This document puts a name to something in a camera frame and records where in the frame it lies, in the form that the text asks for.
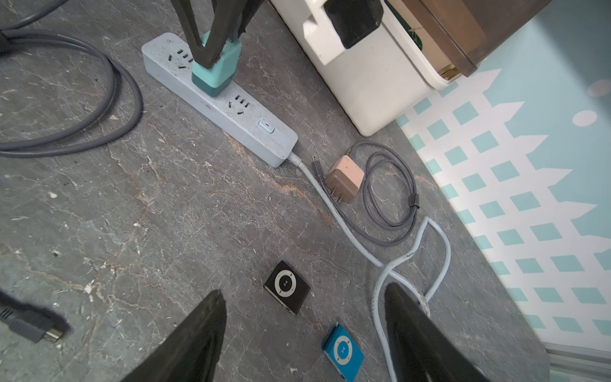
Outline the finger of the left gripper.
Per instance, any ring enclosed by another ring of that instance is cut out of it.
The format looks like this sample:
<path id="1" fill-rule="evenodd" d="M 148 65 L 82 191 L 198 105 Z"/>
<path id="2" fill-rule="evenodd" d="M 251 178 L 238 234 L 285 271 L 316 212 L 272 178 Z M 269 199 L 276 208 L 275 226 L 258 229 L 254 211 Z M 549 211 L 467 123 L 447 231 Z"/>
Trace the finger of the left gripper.
<path id="1" fill-rule="evenodd" d="M 183 28 L 183 31 L 186 36 L 186 41 L 189 45 L 191 54 L 195 62 L 197 62 L 204 68 L 212 68 L 213 61 L 208 51 L 205 49 L 205 46 L 199 34 L 199 29 L 197 28 L 197 22 L 195 19 L 191 1 L 172 0 L 171 3 L 178 16 L 181 28 Z"/>

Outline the black mp3 player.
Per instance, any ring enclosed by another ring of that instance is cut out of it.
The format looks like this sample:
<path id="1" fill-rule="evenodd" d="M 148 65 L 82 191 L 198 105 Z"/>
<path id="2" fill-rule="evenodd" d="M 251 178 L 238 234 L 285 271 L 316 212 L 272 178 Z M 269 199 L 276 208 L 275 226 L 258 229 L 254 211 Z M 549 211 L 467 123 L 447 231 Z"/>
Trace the black mp3 player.
<path id="1" fill-rule="evenodd" d="M 288 263 L 280 261 L 264 283 L 264 289 L 286 310 L 297 315 L 310 293 L 310 285 Z"/>

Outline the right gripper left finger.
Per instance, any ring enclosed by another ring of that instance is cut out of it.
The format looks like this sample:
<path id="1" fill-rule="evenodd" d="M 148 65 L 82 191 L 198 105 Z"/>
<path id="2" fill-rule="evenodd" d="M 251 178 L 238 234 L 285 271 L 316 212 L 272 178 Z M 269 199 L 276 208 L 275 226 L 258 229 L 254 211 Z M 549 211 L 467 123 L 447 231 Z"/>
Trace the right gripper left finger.
<path id="1" fill-rule="evenodd" d="M 227 323 L 220 290 L 211 291 L 125 381 L 212 381 Z"/>

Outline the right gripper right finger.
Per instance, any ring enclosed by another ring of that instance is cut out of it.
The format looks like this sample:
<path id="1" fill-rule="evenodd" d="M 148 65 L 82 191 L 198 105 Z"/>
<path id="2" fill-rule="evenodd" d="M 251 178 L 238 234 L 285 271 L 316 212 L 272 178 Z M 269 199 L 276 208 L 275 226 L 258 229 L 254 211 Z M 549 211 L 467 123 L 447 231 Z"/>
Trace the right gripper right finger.
<path id="1" fill-rule="evenodd" d="M 397 283 L 384 293 L 391 361 L 398 381 L 487 381 Z"/>

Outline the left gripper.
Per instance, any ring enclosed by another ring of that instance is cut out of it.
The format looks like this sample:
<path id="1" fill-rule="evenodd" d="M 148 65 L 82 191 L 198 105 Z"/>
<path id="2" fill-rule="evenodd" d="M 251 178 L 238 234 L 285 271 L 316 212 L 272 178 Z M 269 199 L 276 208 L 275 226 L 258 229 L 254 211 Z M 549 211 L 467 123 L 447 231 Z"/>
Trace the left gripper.
<path id="1" fill-rule="evenodd" d="M 214 19 L 205 43 L 205 68 L 216 64 L 227 41 L 240 38 L 262 3 L 263 0 L 212 1 Z M 380 0 L 329 0 L 324 8 L 345 49 L 375 31 L 383 17 Z"/>

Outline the teal usb charger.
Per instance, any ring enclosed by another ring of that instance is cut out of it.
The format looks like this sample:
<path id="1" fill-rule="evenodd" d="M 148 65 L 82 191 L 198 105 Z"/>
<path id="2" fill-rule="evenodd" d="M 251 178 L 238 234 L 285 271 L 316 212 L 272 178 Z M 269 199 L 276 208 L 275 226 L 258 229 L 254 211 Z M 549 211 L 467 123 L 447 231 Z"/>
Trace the teal usb charger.
<path id="1" fill-rule="evenodd" d="M 216 63 L 208 69 L 193 63 L 192 82 L 211 97 L 219 95 L 232 81 L 242 50 L 240 39 L 227 40 Z"/>

